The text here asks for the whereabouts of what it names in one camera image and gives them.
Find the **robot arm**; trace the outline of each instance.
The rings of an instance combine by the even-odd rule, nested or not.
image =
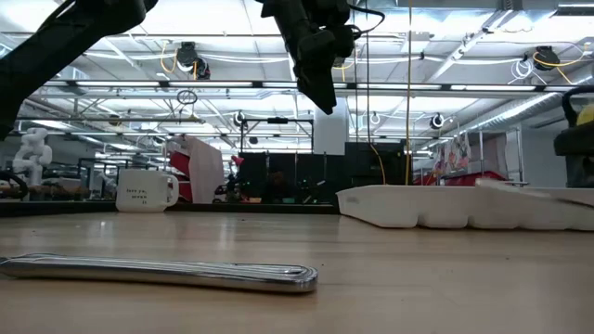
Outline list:
[[[362,33],[345,25],[347,0],[256,0],[274,17],[295,62],[299,90],[327,114],[336,106],[331,67],[353,53]],[[41,28],[0,59],[0,140],[12,130],[22,101],[101,38],[140,24],[158,0],[66,0]],[[204,75],[208,67],[204,65]]]

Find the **ceiling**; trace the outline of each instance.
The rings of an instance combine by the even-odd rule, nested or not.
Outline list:
[[[3,0],[0,1],[0,45],[14,48],[37,30],[41,22],[58,6],[61,0]],[[407,65],[407,10],[392,7],[391,2],[378,1],[377,4],[387,15],[387,19],[369,37],[356,42],[356,52],[346,60],[346,69],[332,71],[335,83],[406,83]],[[472,37],[479,33],[485,23],[496,11],[478,8],[415,8],[412,23],[411,81],[427,83],[445,64],[452,53],[465,45],[462,57],[440,75],[434,76],[431,83],[436,84],[559,84],[562,76],[557,71],[534,70],[520,80],[514,80],[514,67],[524,55],[529,58],[536,52],[536,46],[550,45],[560,56],[562,62],[581,58],[574,65],[563,68],[570,78],[573,72],[591,66],[592,56],[587,43],[594,40],[594,19],[583,17],[552,16],[553,11],[536,10],[514,12],[510,21],[493,29],[476,41]],[[78,78],[88,80],[130,81],[130,80],[191,80],[190,75],[175,69],[170,56],[182,41],[197,43],[199,54],[211,68],[212,80],[216,81],[294,81],[291,76],[291,62],[285,50],[273,19],[261,19],[261,4],[252,0],[161,0],[151,10],[145,21],[130,32],[111,36],[91,47],[78,57],[71,66],[80,71]],[[361,29],[374,26],[378,19],[373,16],[354,15],[354,24]],[[132,66],[125,58],[118,56],[117,48],[131,58]],[[417,59],[420,53],[424,60]],[[56,109],[72,111],[75,101],[66,98],[36,98]],[[368,98],[361,91],[344,99],[351,116],[351,133],[358,128],[367,132]],[[439,135],[429,128],[429,117],[435,112],[442,113],[451,124],[470,122],[484,113],[514,99],[486,98],[481,96],[423,96],[418,95],[410,101],[410,116],[413,135]],[[171,115],[186,118],[192,114],[202,117],[206,123],[123,123],[130,131],[159,129],[170,133],[209,133],[227,132],[225,128],[233,122],[235,113],[243,110],[249,117],[287,117],[300,119],[313,118],[316,106],[304,96],[292,94],[272,94],[264,98],[227,99],[213,98],[200,100],[193,106],[182,108],[175,100],[154,99],[112,99],[95,101],[81,98],[78,111],[87,108],[85,117],[104,117],[120,114],[123,117],[163,118]],[[221,116],[216,116],[213,109]],[[380,123],[373,124],[375,133],[383,135],[402,135],[406,130],[406,99],[401,96],[371,96],[369,114],[380,116]],[[550,117],[557,117],[560,110],[553,111]],[[115,131],[106,122],[90,123],[95,129]],[[294,124],[261,124],[253,130],[255,134],[303,133]],[[301,148],[306,139],[264,139],[263,148]],[[212,139],[214,145],[232,151],[227,142]]]

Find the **workbench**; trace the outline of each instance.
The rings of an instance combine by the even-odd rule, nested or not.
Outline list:
[[[380,229],[338,215],[0,219],[0,255],[293,263],[294,296],[0,278],[0,333],[591,333],[594,234]]]

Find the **white mug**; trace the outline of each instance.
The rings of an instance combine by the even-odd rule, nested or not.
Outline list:
[[[174,188],[169,194],[169,182]],[[179,182],[158,171],[122,170],[115,205],[121,212],[163,212],[179,199]]]

